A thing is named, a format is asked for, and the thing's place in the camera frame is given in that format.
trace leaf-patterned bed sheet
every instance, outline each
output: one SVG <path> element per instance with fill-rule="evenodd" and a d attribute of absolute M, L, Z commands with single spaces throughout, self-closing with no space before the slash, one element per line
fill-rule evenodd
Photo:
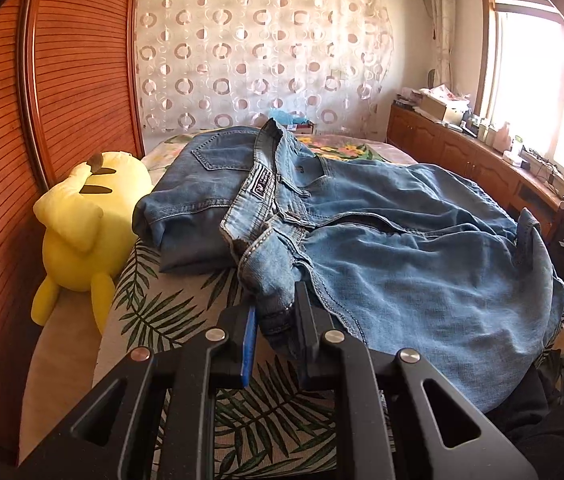
<path fill-rule="evenodd" d="M 186 143 L 179 135 L 163 142 L 143 162 L 157 182 Z M 413 159 L 388 144 L 339 136 L 298 136 L 327 158 Z M 241 301 L 234 269 L 181 276 L 159 273 L 159 254 L 138 241 L 118 277 L 94 380 L 97 382 L 135 346 L 153 351 L 178 348 L 214 326 L 222 309 Z M 154 462 L 166 421 L 160 421 Z M 334 468 L 335 419 L 330 392 L 301 392 L 295 368 L 258 335 L 251 384 L 220 390 L 215 413 L 215 472 L 218 478 L 297 475 Z"/>

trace silver bolt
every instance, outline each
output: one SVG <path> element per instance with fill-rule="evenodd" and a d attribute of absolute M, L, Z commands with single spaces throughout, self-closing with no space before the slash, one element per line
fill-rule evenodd
<path fill-rule="evenodd" d="M 399 351 L 399 358 L 405 363 L 415 364 L 421 359 L 421 355 L 414 348 L 403 348 Z"/>
<path fill-rule="evenodd" d="M 342 334 L 339 330 L 329 330 L 324 334 L 324 339 L 329 343 L 341 343 L 344 341 L 344 334 Z"/>
<path fill-rule="evenodd" d="M 221 328 L 211 328 L 206 331 L 205 336 L 209 341 L 217 342 L 226 337 L 226 332 Z"/>
<path fill-rule="evenodd" d="M 151 357 L 151 351 L 146 346 L 139 346 L 131 350 L 131 359 L 133 361 L 146 361 Z"/>

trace clothing pile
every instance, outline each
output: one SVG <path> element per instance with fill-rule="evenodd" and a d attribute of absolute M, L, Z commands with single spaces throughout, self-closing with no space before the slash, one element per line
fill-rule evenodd
<path fill-rule="evenodd" d="M 163 272 L 238 267 L 258 323 L 295 355 L 295 282 L 372 349 L 417 348 L 480 410 L 498 406 L 564 319 L 527 210 L 428 164 L 316 156 L 269 121 L 196 136 L 136 206 Z"/>

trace window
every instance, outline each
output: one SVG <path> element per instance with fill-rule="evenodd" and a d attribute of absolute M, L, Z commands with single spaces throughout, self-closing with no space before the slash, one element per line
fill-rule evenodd
<path fill-rule="evenodd" d="M 564 172 L 564 19 L 548 0 L 484 4 L 478 111 L 496 126 L 508 121 L 527 148 Z"/>

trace yellow plush toy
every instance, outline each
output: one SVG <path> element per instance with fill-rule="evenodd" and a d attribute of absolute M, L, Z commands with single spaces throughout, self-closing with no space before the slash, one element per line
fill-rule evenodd
<path fill-rule="evenodd" d="M 131 229 L 133 209 L 152 189 L 142 162 L 128 153 L 105 152 L 73 168 L 65 181 L 40 197 L 33 212 L 46 227 L 46 278 L 33 298 L 33 321 L 46 323 L 60 286 L 90 290 L 102 333 L 115 292 L 113 278 L 137 238 Z"/>

